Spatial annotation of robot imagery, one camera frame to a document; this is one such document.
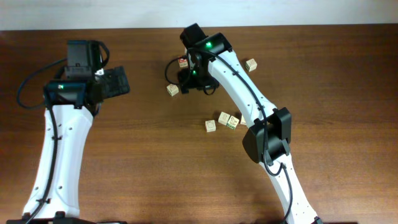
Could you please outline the plain wooden block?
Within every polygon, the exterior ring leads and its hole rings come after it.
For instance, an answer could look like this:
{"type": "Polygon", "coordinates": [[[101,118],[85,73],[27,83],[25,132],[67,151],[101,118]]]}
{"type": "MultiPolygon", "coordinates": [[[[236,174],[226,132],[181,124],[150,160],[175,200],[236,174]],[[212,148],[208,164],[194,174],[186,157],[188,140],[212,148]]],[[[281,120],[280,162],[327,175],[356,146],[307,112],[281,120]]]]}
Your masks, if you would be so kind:
{"type": "Polygon", "coordinates": [[[177,85],[169,84],[167,86],[167,91],[171,96],[175,96],[179,92],[179,88],[177,85]]]}
{"type": "Polygon", "coordinates": [[[220,123],[220,124],[223,124],[223,125],[227,125],[227,122],[228,122],[228,120],[229,120],[229,118],[230,118],[230,114],[228,114],[228,113],[225,113],[225,112],[221,112],[220,113],[220,115],[219,115],[219,118],[218,118],[218,122],[220,123]]]}

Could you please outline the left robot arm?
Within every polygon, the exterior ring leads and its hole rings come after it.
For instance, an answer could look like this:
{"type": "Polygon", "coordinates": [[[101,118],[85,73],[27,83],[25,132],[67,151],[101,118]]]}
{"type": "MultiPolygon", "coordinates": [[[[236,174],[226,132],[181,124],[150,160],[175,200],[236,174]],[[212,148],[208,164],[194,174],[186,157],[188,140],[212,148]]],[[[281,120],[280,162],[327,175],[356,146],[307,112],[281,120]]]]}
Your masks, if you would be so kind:
{"type": "Polygon", "coordinates": [[[45,136],[34,188],[17,223],[79,224],[83,150],[104,100],[130,92],[124,67],[107,69],[99,40],[70,40],[60,70],[43,87],[45,136]]]}

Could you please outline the wooden block letter I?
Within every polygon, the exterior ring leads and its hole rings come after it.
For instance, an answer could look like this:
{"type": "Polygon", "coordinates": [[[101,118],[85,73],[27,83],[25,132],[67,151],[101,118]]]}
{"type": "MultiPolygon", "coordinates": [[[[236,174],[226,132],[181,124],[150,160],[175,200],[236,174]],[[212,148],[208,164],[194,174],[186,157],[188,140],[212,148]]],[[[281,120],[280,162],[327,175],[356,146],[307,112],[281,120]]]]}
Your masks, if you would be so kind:
{"type": "Polygon", "coordinates": [[[243,115],[241,115],[240,124],[246,125],[246,120],[244,119],[243,115]]]}

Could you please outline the wooden block with apple picture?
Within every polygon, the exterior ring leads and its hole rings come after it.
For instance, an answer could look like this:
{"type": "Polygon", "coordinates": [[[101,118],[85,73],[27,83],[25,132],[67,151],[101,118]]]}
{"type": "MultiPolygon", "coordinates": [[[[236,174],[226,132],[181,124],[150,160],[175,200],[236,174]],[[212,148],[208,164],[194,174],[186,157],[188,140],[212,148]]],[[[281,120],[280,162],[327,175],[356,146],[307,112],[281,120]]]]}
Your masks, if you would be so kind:
{"type": "Polygon", "coordinates": [[[215,120],[205,121],[205,128],[208,133],[216,131],[216,123],[215,120]]]}

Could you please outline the green edged picture block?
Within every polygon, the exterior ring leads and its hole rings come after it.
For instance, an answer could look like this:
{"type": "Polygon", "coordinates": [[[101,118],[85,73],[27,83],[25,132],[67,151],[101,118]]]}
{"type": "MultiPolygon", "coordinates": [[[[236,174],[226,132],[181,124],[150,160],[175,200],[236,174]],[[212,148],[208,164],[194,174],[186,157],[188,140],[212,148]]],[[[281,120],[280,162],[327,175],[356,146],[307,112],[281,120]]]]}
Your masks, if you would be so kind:
{"type": "Polygon", "coordinates": [[[234,116],[230,116],[229,120],[226,123],[226,126],[231,129],[236,129],[237,125],[240,123],[240,120],[234,116]]]}

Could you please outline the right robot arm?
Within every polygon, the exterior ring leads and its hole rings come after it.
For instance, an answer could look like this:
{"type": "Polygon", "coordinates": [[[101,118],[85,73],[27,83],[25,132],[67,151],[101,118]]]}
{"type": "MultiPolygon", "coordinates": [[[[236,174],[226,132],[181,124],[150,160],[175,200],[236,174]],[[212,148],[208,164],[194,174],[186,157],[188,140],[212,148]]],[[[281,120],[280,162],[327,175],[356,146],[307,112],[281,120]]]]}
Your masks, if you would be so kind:
{"type": "Polygon", "coordinates": [[[292,162],[292,115],[278,109],[255,86],[222,33],[206,35],[198,24],[182,31],[188,67],[178,74],[184,93],[196,88],[207,93],[222,86],[246,120],[243,147],[269,176],[284,210],[283,223],[321,223],[308,202],[292,162]]]}

